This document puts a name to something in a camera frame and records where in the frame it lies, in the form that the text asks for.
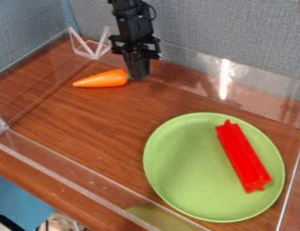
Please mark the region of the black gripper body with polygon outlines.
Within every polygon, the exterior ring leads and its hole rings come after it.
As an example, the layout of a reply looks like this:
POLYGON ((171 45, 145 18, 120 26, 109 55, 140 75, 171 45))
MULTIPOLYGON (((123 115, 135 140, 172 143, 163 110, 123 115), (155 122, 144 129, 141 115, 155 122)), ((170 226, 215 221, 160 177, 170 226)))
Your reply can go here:
POLYGON ((152 35, 143 37, 136 42, 125 42, 119 35, 109 35, 108 39, 111 41, 111 50, 115 54, 137 51, 148 59, 162 59, 159 39, 152 35))

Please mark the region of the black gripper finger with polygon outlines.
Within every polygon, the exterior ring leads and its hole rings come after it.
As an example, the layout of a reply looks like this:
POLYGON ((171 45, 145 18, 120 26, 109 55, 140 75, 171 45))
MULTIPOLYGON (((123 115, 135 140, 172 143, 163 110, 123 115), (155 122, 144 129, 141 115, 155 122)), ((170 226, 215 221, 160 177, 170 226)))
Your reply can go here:
POLYGON ((149 73, 149 59, 137 51, 128 51, 123 53, 123 59, 131 78, 141 80, 149 73))

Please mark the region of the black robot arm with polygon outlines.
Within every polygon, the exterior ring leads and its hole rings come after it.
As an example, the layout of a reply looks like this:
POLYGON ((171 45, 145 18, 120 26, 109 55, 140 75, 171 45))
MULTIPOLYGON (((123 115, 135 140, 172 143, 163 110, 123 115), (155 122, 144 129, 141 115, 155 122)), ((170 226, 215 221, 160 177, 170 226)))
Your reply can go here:
POLYGON ((119 35, 109 35, 111 50, 123 57, 131 79, 149 74, 149 60, 162 58, 159 39, 154 36, 155 8, 143 0, 107 0, 112 5, 119 35))

